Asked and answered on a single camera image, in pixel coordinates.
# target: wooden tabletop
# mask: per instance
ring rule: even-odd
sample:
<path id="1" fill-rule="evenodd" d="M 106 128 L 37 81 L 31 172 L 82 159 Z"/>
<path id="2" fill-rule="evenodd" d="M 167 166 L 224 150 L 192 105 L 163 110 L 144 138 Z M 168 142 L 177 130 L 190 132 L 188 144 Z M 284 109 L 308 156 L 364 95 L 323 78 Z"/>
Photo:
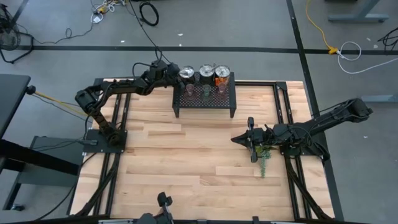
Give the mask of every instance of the wooden tabletop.
<path id="1" fill-rule="evenodd" d="M 310 119 L 303 83 L 287 82 L 287 86 L 294 121 Z M 233 119 L 229 110 L 214 109 L 181 109 L 176 118 L 172 90 L 157 88 L 149 96 L 132 95 L 111 217 L 157 214 L 157 194 L 164 191 L 173 198 L 170 211 L 174 219 L 252 220 L 258 216 L 260 220 L 293 220 L 284 158 L 272 151 L 262 178 L 260 161 L 251 163 L 249 151 L 230 140 L 247 130 L 249 116 L 257 127 L 277 123 L 272 88 L 237 86 Z M 282 92 L 280 98 L 285 111 Z M 102 108 L 108 120 L 115 99 L 112 96 Z M 81 169 L 71 214 L 79 211 L 97 188 L 102 163 L 103 154 L 97 154 Z M 308 191 L 333 217 L 321 160 L 302 156 L 302 165 Z M 296 192 L 303 217 L 302 198 L 297 188 Z"/>

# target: black table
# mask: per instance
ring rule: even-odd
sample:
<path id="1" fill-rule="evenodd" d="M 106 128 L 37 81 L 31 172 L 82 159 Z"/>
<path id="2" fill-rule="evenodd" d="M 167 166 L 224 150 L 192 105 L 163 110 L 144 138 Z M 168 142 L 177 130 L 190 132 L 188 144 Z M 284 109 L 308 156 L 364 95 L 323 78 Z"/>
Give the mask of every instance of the black table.
<path id="1" fill-rule="evenodd" d="M 0 139 L 17 111 L 29 81 L 27 75 L 0 75 Z"/>
<path id="2" fill-rule="evenodd" d="M 3 210 L 24 209 L 23 206 L 14 205 L 21 184 L 73 186 L 83 159 L 83 146 L 77 143 L 59 150 L 40 152 L 49 148 L 46 146 L 74 139 L 35 136 L 30 148 L 2 139 L 26 93 L 29 81 L 27 75 L 0 75 L 0 174 L 3 169 L 18 172 Z"/>

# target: cable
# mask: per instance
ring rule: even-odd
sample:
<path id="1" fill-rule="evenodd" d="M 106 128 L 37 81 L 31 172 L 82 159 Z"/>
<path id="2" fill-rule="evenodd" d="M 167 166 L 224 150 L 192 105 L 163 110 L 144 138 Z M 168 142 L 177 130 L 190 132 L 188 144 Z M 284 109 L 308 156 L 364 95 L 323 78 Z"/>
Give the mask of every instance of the cable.
<path id="1" fill-rule="evenodd" d="M 81 117 L 79 117 L 79 116 L 77 116 L 77 115 L 75 115 L 75 114 L 73 114 L 73 113 L 71 113 L 71 112 L 69 112 L 69 111 L 67 111 L 67 110 L 65 110 L 65 109 L 63 109 L 63 108 L 61 108 L 61 107 L 55 105 L 55 104 L 53 104 L 53 103 L 50 103 L 50 102 L 47 102 L 47 101 L 43 100 L 43 99 L 41 99 L 41 97 L 39 97 L 39 96 L 36 96 L 36 95 L 32 95 L 32 96 L 38 98 L 39 100 L 43 101 L 44 103 L 48 103 L 48 104 L 50 104 L 50 105 L 52 105 L 52 106 L 54 106 L 54 107 L 56 107 L 56 108 L 62 110 L 63 112 L 66 112 L 66 113 L 68 113 L 68 114 L 70 114 L 70 115 L 72 115 L 72 116 L 75 116 L 75 117 L 77 117 L 77 118 L 79 118 L 79 119 L 81 119 L 81 120 L 84 121 L 83 118 L 81 118 Z"/>
<path id="2" fill-rule="evenodd" d="M 133 76 L 134 79 L 137 79 L 137 78 L 136 78 L 136 75 L 134 74 L 134 67 L 135 67 L 136 65 L 145 65 L 145 66 L 151 67 L 151 65 L 145 64 L 145 63 L 142 63 L 142 62 L 137 62 L 137 63 L 135 63 L 135 64 L 132 66 L 132 76 Z"/>
<path id="3" fill-rule="evenodd" d="M 322 37 L 323 37 L 323 41 L 324 41 L 325 45 L 329 48 L 329 54 L 330 54 L 330 55 L 331 55 L 331 54 L 335 54 L 335 53 L 337 53 L 338 49 L 335 48 L 335 47 L 332 47 L 332 46 L 330 46 L 330 45 L 328 44 L 328 42 L 326 41 L 325 33 L 323 32 L 323 30 L 322 30 L 320 27 L 318 27 L 318 26 L 312 21 L 312 19 L 310 18 L 310 16 L 308 15 L 308 7 L 309 7 L 311 1 L 312 1 L 312 0 L 307 0 L 307 3 L 306 3 L 306 5 L 305 5 L 305 13 L 306 13 L 306 15 L 307 15 L 307 19 L 312 23 L 313 26 L 315 26 L 315 28 L 317 28 L 317 29 L 321 32 Z"/>
<path id="4" fill-rule="evenodd" d="M 58 39 L 56 41 L 43 41 L 42 42 L 42 41 L 39 41 L 38 39 L 36 39 L 35 37 L 33 37 L 33 39 L 39 44 L 57 44 L 57 43 L 59 43 L 59 42 L 61 42 L 63 40 L 73 39 L 75 37 L 83 37 L 86 34 L 88 34 L 89 32 L 91 32 L 93 30 L 94 24 L 97 24 L 97 23 L 101 22 L 103 17 L 104 17 L 102 14 L 98 14 L 98 15 L 100 15 L 100 17 L 98 17 L 100 20 L 98 22 L 95 22 L 95 21 L 93 21 L 94 14 L 95 14 L 95 12 L 91 13 L 91 19 L 90 19 L 90 24 L 91 25 L 90 25 L 90 28 L 87 31 L 85 31 L 83 34 L 73 35 L 72 29 L 68 27 L 68 28 L 65 29 L 65 37 L 63 37 L 61 39 Z M 22 26 L 20 24 L 17 24 L 17 25 L 22 27 L 22 28 L 24 28 L 26 30 L 26 34 L 29 34 L 28 30 L 24 26 Z"/>
<path id="5" fill-rule="evenodd" d="M 335 105 L 333 105 L 333 106 L 329 106 L 328 108 L 325 108 L 325 109 L 323 109 L 323 110 L 321 110 L 321 111 L 319 111 L 319 112 L 317 112 L 317 113 L 311 114 L 311 116 L 314 116 L 315 114 L 320 114 L 321 112 L 324 112 L 324 111 L 326 111 L 326 110 L 328 110 L 328 109 L 332 109 L 332 108 L 334 108 L 335 106 L 342 105 L 343 103 L 344 103 L 344 102 L 342 102 L 342 103 L 337 103 L 337 104 L 335 104 Z"/>
<path id="6" fill-rule="evenodd" d="M 75 140 L 69 140 L 69 141 L 63 141 L 63 142 L 60 142 L 60 143 L 55 144 L 55 145 L 52 145 L 52 146 L 32 147 L 31 149 L 41 149 L 41 148 L 43 148 L 43 147 L 57 147 L 57 146 L 59 146 L 59 145 L 61 145 L 61 144 L 63 144 L 63 143 L 67 143 L 67 142 L 76 143 L 76 142 L 80 141 L 81 139 L 82 139 L 82 138 L 78 138 L 78 139 L 75 139 Z"/>
<path id="7" fill-rule="evenodd" d="M 361 49 L 361 47 L 359 46 L 359 44 L 357 44 L 357 43 L 355 43 L 355 42 L 352 42 L 352 41 L 347 41 L 347 42 L 343 43 L 343 45 L 340 47 L 340 50 L 338 50 L 338 49 L 335 48 L 335 47 L 330 46 L 330 45 L 328 44 L 328 42 L 326 41 L 325 33 L 323 32 L 323 30 L 322 30 L 320 27 L 318 27 L 318 26 L 312 21 L 312 19 L 310 18 L 310 16 L 308 15 L 308 7 L 309 7 L 311 1 L 312 1 L 312 0 L 307 0 L 306 6 L 305 6 L 305 13 L 306 13 L 306 15 L 307 15 L 307 19 L 312 23 L 313 26 L 315 26 L 315 28 L 317 28 L 317 29 L 321 32 L 322 37 L 323 37 L 323 41 L 324 41 L 325 45 L 329 48 L 329 54 L 338 54 L 337 62 L 338 62 L 338 65 L 340 66 L 340 68 L 342 69 L 342 71 L 344 71 L 344 72 L 347 73 L 347 74 L 354 75 L 354 74 L 359 74 L 359 73 L 366 72 L 366 71 L 368 71 L 368 70 L 370 70 L 370 69 L 374 69 L 374 68 L 380 67 L 380 66 L 382 66 L 382 65 L 387 65 L 388 63 L 391 63 L 391 62 L 394 62 L 394 61 L 398 60 L 398 58 L 395 58 L 395 59 L 392 59 L 392 60 L 390 60 L 390 61 L 388 61 L 388 62 L 384 62 L 384 63 L 378 64 L 378 65 L 374 65 L 374 66 L 372 66 L 372 67 L 369 67 L 369 68 L 366 68 L 366 69 L 364 69 L 364 70 L 360 70 L 360 71 L 357 71 L 357 72 L 349 72 L 349 71 L 343 69 L 343 66 L 342 66 L 341 63 L 340 63 L 340 58 L 345 59 L 345 60 L 350 61 L 350 62 L 356 61 L 356 60 L 358 60 L 358 59 L 361 57 L 362 49 Z M 387 47 L 387 46 L 392 46 L 392 48 L 391 48 L 391 50 L 392 50 L 392 49 L 396 46 L 396 44 L 398 43 L 398 39 L 395 40 L 395 41 L 394 41 L 393 43 L 391 43 L 391 44 L 388 44 L 388 43 L 387 43 L 387 41 L 388 41 L 389 39 L 393 39 L 393 38 L 397 38 L 397 37 L 398 37 L 398 36 L 396 36 L 396 37 L 389 37 L 393 32 L 395 32 L 395 31 L 397 31 L 397 30 L 398 30 L 398 28 L 396 28 L 396 29 L 390 31 L 387 35 L 385 35 L 383 38 L 381 38 L 381 39 L 378 40 L 378 41 L 382 41 L 382 43 L 384 44 L 384 51 L 386 51 L 386 47 Z M 344 46 L 345 46 L 346 44 L 354 44 L 355 46 L 358 47 L 358 49 L 359 49 L 359 55 L 358 55 L 356 58 L 347 58 L 347 57 L 345 57 L 345 56 L 343 55 L 343 48 L 344 48 Z"/>
<path id="8" fill-rule="evenodd" d="M 53 98 L 51 98 L 51 97 L 49 97 L 49 96 L 48 96 L 48 98 L 46 98 L 46 99 L 56 102 Z M 61 103 L 64 103 L 64 104 L 67 104 L 67 105 L 76 106 L 76 107 L 80 108 L 79 105 L 74 104 L 74 103 L 68 103 L 68 102 L 65 102 L 65 101 L 60 101 L 60 102 L 61 102 Z"/>
<path id="9" fill-rule="evenodd" d="M 355 46 L 358 47 L 358 49 L 359 49 L 359 55 L 358 55 L 356 58 L 347 58 L 347 57 L 345 57 L 345 56 L 343 55 L 343 47 L 344 47 L 346 44 L 354 44 Z M 347 41 L 347 42 L 343 43 L 343 45 L 340 47 L 340 51 L 337 51 L 337 54 L 338 54 L 338 57 L 337 57 L 338 65 L 340 66 L 340 68 L 342 69 L 342 71 L 344 71 L 345 73 L 351 74 L 351 75 L 363 73 L 363 72 L 366 72 L 366 71 L 368 71 L 368 70 L 370 70 L 370 69 L 374 69 L 374 68 L 380 67 L 380 66 L 382 66 L 382 65 L 387 65 L 388 63 L 391 63 L 391 62 L 394 62 L 394 61 L 398 60 L 398 58 L 394 58 L 394 59 L 392 59 L 392 60 L 390 60 L 390 61 L 388 61 L 388 62 L 380 63 L 380 64 L 378 64 L 378 65 L 374 65 L 374 66 L 372 66 L 372 67 L 366 68 L 366 69 L 361 70 L 361 71 L 357 71 L 357 72 L 348 72 L 348 71 L 346 71 L 345 69 L 343 69 L 343 66 L 341 66 L 340 58 L 345 59 L 345 60 L 348 60 L 348 61 L 350 61 L 350 62 L 353 62 L 353 61 L 358 60 L 358 59 L 361 57 L 361 54 L 362 54 L 362 49 L 361 49 L 361 47 L 359 46 L 359 44 L 357 44 L 357 43 L 355 43 L 355 42 Z"/>
<path id="10" fill-rule="evenodd" d="M 93 153 L 89 158 L 87 158 L 82 164 L 81 167 L 83 167 L 87 161 L 89 161 L 93 156 L 95 156 L 97 153 Z M 68 196 L 70 195 L 70 193 L 72 192 L 72 190 L 77 186 L 78 181 L 76 181 L 76 183 L 70 188 L 69 192 L 67 193 L 67 195 L 60 201 L 60 203 L 58 203 L 53 209 L 51 209 L 49 212 L 47 212 L 46 214 L 42 215 L 41 217 L 35 219 L 35 221 L 41 220 L 43 218 L 45 218 L 46 216 L 50 215 L 52 212 L 54 212 L 59 206 L 61 206 L 61 204 L 68 198 Z"/>
<path id="11" fill-rule="evenodd" d="M 391 35 L 392 33 L 396 32 L 396 31 L 398 31 L 398 27 L 395 28 L 395 29 L 393 29 L 392 31 L 388 32 L 388 34 L 386 34 L 384 37 L 382 37 L 382 38 L 380 38 L 380 39 L 378 40 L 378 42 L 381 41 L 381 42 L 383 43 L 383 45 L 384 45 L 384 53 L 386 53 L 386 55 L 388 55 L 388 53 L 387 53 L 387 47 L 392 46 L 391 49 L 390 49 L 390 51 L 392 51 L 392 50 L 394 50 L 394 47 L 395 47 L 396 44 L 398 43 L 398 36 L 390 37 L 390 35 Z M 387 41 L 388 41 L 388 40 L 391 40 L 391 39 L 396 39 L 396 40 L 389 44 Z"/>
<path id="12" fill-rule="evenodd" d="M 138 22 L 139 26 L 141 27 L 142 31 L 144 31 L 144 33 L 145 33 L 145 35 L 147 36 L 147 38 L 149 39 L 149 41 L 155 46 L 156 58 L 159 59 L 158 56 L 157 56 L 157 51 L 159 51 L 159 52 L 160 52 L 160 56 L 161 56 L 161 57 L 164 57 L 164 59 L 166 59 L 166 61 L 167 61 L 168 63 L 171 63 L 171 62 L 167 59 L 167 57 L 164 56 L 164 54 L 163 54 L 163 52 L 161 51 L 161 49 L 155 44 L 155 42 L 149 37 L 148 33 L 145 31 L 144 27 L 142 26 L 142 23 L 141 23 L 140 20 L 138 19 L 138 16 L 137 16 L 136 11 L 134 10 L 134 6 L 132 6 L 131 0 L 129 1 L 129 4 L 130 4 L 131 9 L 132 9 L 132 11 L 133 11 L 133 13 L 134 13 L 134 17 L 137 19 L 137 22 Z"/>
<path id="13" fill-rule="evenodd" d="M 66 144 L 66 145 L 63 145 L 63 146 L 52 147 L 52 148 L 49 148 L 49 149 L 41 149 L 41 150 L 38 150 L 37 152 L 43 152 L 43 151 L 48 151 L 48 150 L 52 150 L 52 149 L 60 149 L 60 148 L 63 148 L 63 147 L 70 146 L 71 144 L 77 143 L 77 142 L 78 142 L 78 141 L 74 141 L 74 142 L 70 142 L 69 144 Z"/>
<path id="14" fill-rule="evenodd" d="M 155 15 L 156 15 L 156 21 L 155 22 L 149 22 L 145 17 L 144 17 L 144 15 L 143 15 L 143 13 L 142 13 L 142 8 L 144 7 L 144 6 L 149 6 L 153 11 L 154 11 L 154 13 L 155 13 Z M 150 25 L 150 26 L 156 26 L 158 23 L 159 23 L 159 13 L 157 12 L 157 9 L 156 9 L 156 7 L 153 5 L 153 4 L 151 4 L 150 2 L 148 2 L 148 1 L 144 1 L 144 2 L 141 2 L 140 4 L 139 4 L 139 13 L 141 14 L 141 21 L 142 22 L 145 22 L 146 24 L 148 24 L 148 25 Z"/>
<path id="15" fill-rule="evenodd" d="M 85 120 L 85 135 L 83 136 L 83 140 L 86 140 L 86 137 L 87 137 L 87 132 L 88 132 L 87 122 L 88 122 L 88 119 L 89 119 L 89 118 L 90 118 L 90 116 L 87 115 L 87 118 L 86 118 L 86 120 Z"/>
<path id="16" fill-rule="evenodd" d="M 80 111 L 78 111 L 78 110 L 75 110 L 74 108 L 70 107 L 69 105 L 67 105 L 67 104 L 65 104 L 65 103 L 63 103 L 63 102 L 61 102 L 61 101 L 59 101 L 59 100 L 57 100 L 57 99 L 55 99 L 55 98 L 52 98 L 51 96 L 47 96 L 47 95 L 45 95 L 45 94 L 43 94 L 43 93 L 39 93 L 39 92 L 37 92 L 37 91 L 35 91 L 34 94 L 35 94 L 35 95 L 38 95 L 38 96 L 41 96 L 41 97 L 44 97 L 44 98 L 46 98 L 46 99 L 48 99 L 48 100 L 51 100 L 51 101 L 55 101 L 55 102 L 59 103 L 60 105 L 66 107 L 66 108 L 68 108 L 68 109 L 70 109 L 70 110 L 72 110 L 72 111 L 74 111 L 75 113 L 78 113 L 78 114 L 80 114 L 80 115 L 83 115 L 83 116 L 86 116 L 86 115 L 87 115 L 86 113 L 83 113 L 83 112 L 80 112 Z"/>

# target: yellow cable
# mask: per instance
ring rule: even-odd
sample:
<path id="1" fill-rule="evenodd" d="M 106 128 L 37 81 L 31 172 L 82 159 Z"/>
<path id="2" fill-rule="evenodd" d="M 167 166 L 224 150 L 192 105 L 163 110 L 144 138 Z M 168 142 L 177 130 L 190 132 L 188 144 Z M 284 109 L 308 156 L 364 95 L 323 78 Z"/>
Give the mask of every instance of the yellow cable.
<path id="1" fill-rule="evenodd" d="M 67 104 L 65 104 L 65 103 L 62 103 L 61 101 L 59 101 L 59 100 L 57 100 L 57 99 L 54 99 L 54 98 L 52 98 L 52 97 L 50 97 L 50 96 L 47 96 L 47 95 L 45 95 L 45 94 L 43 94 L 43 93 L 39 93 L 39 92 L 35 91 L 35 94 L 38 95 L 38 96 L 44 97 L 44 98 L 46 98 L 46 99 L 48 99 L 48 100 L 55 101 L 55 102 L 59 103 L 60 105 L 66 107 L 66 108 L 68 108 L 68 109 L 70 109 L 70 110 L 72 110 L 72 111 L 74 111 L 74 112 L 76 112 L 76 113 L 78 113 L 78 114 L 80 114 L 80 115 L 87 116 L 87 114 L 85 114 L 85 113 L 83 113 L 83 112 L 80 112 L 80 111 L 77 111 L 77 110 L 75 110 L 74 108 L 72 108 L 71 106 L 69 106 L 69 105 L 67 105 Z"/>
<path id="2" fill-rule="evenodd" d="M 338 49 L 337 49 L 336 47 L 332 47 L 332 46 L 330 46 L 330 45 L 328 44 L 328 42 L 326 41 L 325 33 L 323 32 L 323 30 L 322 30 L 320 27 L 318 27 L 318 26 L 312 21 L 312 19 L 310 18 L 310 16 L 308 15 L 308 7 L 309 7 L 311 1 L 312 1 L 312 0 L 307 0 L 307 5 L 305 6 L 305 13 L 306 13 L 306 15 L 307 15 L 307 19 L 312 23 L 313 26 L 315 26 L 315 27 L 322 33 L 323 41 L 324 41 L 324 43 L 326 44 L 326 46 L 328 46 L 328 48 L 329 48 L 329 54 L 335 54 L 335 53 L 337 53 Z"/>

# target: gray floor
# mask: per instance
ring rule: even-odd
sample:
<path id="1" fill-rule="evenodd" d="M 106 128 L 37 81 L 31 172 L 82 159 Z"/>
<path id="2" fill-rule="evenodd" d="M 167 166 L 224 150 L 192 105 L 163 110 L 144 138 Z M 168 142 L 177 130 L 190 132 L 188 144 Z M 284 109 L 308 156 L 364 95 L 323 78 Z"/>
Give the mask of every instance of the gray floor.
<path id="1" fill-rule="evenodd" d="M 14 14 L 22 1 L 2 0 Z M 160 46 L 199 47 L 275 47 L 296 48 L 285 1 L 277 0 L 163 0 L 154 1 L 160 13 L 157 27 L 146 26 Z M 320 33 L 305 17 L 305 0 L 293 0 L 302 42 L 306 49 L 324 49 Z M 310 15 L 325 30 L 329 43 L 340 47 L 348 40 L 363 49 L 382 48 L 377 39 L 396 28 L 398 4 L 381 1 L 374 12 L 389 13 L 383 24 L 329 23 L 326 15 L 350 12 L 355 3 L 313 1 Z M 29 0 L 18 23 L 39 40 L 56 40 L 70 27 L 81 34 L 90 27 L 90 2 Z M 103 22 L 84 37 L 66 40 L 59 45 L 73 46 L 150 46 L 134 18 L 125 8 L 117 7 Z M 7 57 L 21 51 L 6 52 Z M 198 69 L 203 63 L 230 65 L 237 78 L 246 80 L 304 80 L 298 54 L 249 52 L 164 52 L 179 65 Z M 394 57 L 364 55 L 347 70 L 360 70 Z M 93 83 L 94 78 L 131 74 L 134 62 L 150 62 L 153 52 L 127 51 L 34 51 L 15 65 L 0 62 L 0 73 L 32 77 L 38 91 L 63 101 L 73 101 L 76 91 Z M 369 94 L 396 93 L 398 62 L 359 75 L 340 70 L 336 56 L 307 55 L 320 109 L 348 98 Z M 144 68 L 137 68 L 141 73 Z M 396 105 L 370 105 L 374 114 L 361 124 L 342 124 L 326 132 L 343 213 L 347 221 L 394 223 L 398 206 L 398 152 Z M 78 138 L 83 135 L 83 121 L 59 112 L 38 99 L 26 96 L 5 138 L 29 145 L 33 136 Z M 0 175 L 0 203 L 15 178 L 13 172 Z M 0 222 L 31 220 L 56 205 L 68 192 L 62 187 L 26 185 L 17 202 L 26 205 L 23 212 L 0 211 Z M 65 215 L 64 203 L 52 217 Z"/>

